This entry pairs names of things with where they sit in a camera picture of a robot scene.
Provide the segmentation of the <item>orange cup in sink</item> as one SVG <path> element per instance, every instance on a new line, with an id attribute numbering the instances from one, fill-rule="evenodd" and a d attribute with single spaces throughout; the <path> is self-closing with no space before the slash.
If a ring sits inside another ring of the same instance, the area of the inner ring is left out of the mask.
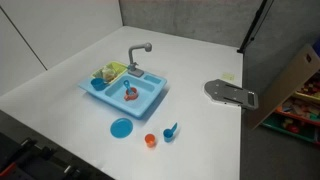
<path id="1" fill-rule="evenodd" d="M 124 99 L 126 101 L 129 100 L 135 100 L 138 97 L 137 89 L 132 87 L 130 90 L 126 91 L 126 95 L 124 96 Z"/>

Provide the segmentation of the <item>blue utensil in cup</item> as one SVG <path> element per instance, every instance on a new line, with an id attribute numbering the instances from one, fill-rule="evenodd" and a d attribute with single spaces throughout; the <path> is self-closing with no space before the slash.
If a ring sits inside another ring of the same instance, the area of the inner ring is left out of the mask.
<path id="1" fill-rule="evenodd" d="M 177 126 L 178 126 L 178 123 L 176 122 L 170 130 L 174 132 L 177 129 Z"/>

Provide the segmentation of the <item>small blue cup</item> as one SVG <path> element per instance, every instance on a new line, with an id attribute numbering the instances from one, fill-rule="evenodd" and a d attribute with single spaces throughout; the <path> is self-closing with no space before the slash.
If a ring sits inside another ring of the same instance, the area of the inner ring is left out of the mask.
<path id="1" fill-rule="evenodd" d="M 164 141 L 169 143 L 173 140 L 173 132 L 171 129 L 165 129 L 163 131 Z"/>

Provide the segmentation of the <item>small orange cup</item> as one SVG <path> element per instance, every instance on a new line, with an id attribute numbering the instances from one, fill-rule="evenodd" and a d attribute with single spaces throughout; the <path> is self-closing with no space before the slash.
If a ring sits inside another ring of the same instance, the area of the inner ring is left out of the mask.
<path id="1" fill-rule="evenodd" d="M 152 148 L 156 145 L 156 138 L 153 134 L 147 134 L 145 136 L 145 143 L 149 148 Z"/>

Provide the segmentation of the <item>blue cup on sink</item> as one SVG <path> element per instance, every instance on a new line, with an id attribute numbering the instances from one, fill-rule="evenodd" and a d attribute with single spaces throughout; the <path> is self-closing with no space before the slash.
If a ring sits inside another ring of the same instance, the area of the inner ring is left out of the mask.
<path id="1" fill-rule="evenodd" d="M 103 78 L 94 78 L 91 80 L 91 85 L 96 91 L 102 91 L 109 85 L 109 82 Z"/>

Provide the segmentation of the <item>light blue toy sink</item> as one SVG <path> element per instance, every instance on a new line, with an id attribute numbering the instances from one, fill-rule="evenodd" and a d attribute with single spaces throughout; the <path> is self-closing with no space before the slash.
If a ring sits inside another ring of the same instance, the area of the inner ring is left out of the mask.
<path id="1" fill-rule="evenodd" d="M 78 86 L 87 91 L 97 99 L 104 101 L 115 108 L 126 112 L 136 118 L 141 118 L 152 105 L 164 88 L 167 80 L 163 77 L 153 75 L 147 71 L 141 77 L 135 77 L 127 73 L 127 71 L 116 79 L 102 91 L 96 91 L 91 80 L 91 75 L 80 81 Z M 135 100 L 126 101 L 126 87 L 123 82 L 128 80 L 131 87 L 137 89 L 138 97 Z"/>

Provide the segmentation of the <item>yellow-green dish rack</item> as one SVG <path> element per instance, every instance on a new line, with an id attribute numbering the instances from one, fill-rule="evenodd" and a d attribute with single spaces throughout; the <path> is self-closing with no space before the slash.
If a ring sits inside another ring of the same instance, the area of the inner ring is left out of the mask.
<path id="1" fill-rule="evenodd" d="M 118 79 L 121 75 L 123 75 L 126 71 L 127 71 L 127 65 L 123 64 L 121 62 L 118 61 L 111 61 L 108 64 L 104 65 L 103 67 L 99 68 L 98 70 L 96 70 L 95 72 L 93 72 L 91 74 L 92 78 L 103 78 L 102 76 L 102 69 L 104 67 L 109 67 L 109 68 L 113 68 L 116 73 L 117 73 L 117 77 L 115 79 L 113 79 L 111 82 L 109 83 L 113 83 L 116 79 Z"/>

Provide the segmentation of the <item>blue toy plate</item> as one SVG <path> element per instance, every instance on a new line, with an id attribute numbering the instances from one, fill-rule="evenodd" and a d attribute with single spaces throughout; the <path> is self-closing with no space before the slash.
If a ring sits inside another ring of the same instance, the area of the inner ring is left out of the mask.
<path id="1" fill-rule="evenodd" d="M 119 118 L 115 120 L 110 127 L 110 133 L 115 138 L 125 138 L 131 134 L 133 123 L 127 118 Z"/>

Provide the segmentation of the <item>grey metal mounting plate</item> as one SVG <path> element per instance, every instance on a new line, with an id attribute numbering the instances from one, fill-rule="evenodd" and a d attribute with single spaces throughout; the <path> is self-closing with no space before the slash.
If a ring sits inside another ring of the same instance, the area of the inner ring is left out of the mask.
<path id="1" fill-rule="evenodd" d="M 212 101 L 225 105 L 240 106 L 249 110 L 256 110 L 259 107 L 258 95 L 255 92 L 221 79 L 206 82 L 204 93 Z"/>

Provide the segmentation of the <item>black tripod pole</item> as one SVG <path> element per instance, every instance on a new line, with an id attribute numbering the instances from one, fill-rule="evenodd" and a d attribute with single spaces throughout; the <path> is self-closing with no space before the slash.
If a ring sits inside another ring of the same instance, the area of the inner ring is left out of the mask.
<path id="1" fill-rule="evenodd" d="M 254 39 L 254 33 L 258 30 L 258 25 L 262 22 L 262 16 L 264 12 L 266 11 L 266 5 L 268 0 L 262 0 L 258 10 L 255 13 L 255 16 L 253 18 L 253 21 L 241 43 L 240 48 L 237 50 L 238 53 L 243 54 L 249 45 L 250 42 Z"/>

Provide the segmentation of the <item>wooden toy shelf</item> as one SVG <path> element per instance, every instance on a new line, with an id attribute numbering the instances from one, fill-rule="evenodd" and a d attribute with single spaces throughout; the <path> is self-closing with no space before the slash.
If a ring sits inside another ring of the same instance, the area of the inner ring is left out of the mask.
<path id="1" fill-rule="evenodd" d="M 306 44 L 260 96 L 248 127 L 263 126 L 319 145 L 319 44 Z"/>

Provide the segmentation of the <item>black equipment at corner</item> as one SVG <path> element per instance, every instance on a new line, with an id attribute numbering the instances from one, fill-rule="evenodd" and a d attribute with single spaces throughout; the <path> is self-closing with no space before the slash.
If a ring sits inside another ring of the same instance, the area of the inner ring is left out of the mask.
<path id="1" fill-rule="evenodd" d="M 90 174 L 55 159 L 55 150 L 30 138 L 17 143 L 0 133 L 0 180 L 88 180 Z"/>

